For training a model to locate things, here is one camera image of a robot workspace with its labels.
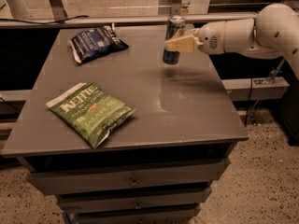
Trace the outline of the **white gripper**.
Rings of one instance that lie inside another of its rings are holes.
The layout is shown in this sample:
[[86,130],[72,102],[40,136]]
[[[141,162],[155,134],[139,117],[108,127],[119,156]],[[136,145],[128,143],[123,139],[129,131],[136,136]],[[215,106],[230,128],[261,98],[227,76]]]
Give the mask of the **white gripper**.
[[200,49],[209,55],[223,54],[224,27],[225,21],[215,21],[203,25],[200,29],[186,30],[185,36],[166,40],[164,48],[172,52],[195,52]]

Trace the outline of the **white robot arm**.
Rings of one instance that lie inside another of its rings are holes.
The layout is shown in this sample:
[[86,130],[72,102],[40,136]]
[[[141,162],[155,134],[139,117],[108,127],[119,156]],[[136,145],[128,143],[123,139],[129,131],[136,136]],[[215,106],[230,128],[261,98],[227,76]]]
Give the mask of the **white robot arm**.
[[283,57],[299,77],[299,16],[289,6],[264,7],[255,19],[213,21],[164,42],[167,51],[238,53],[256,59]]

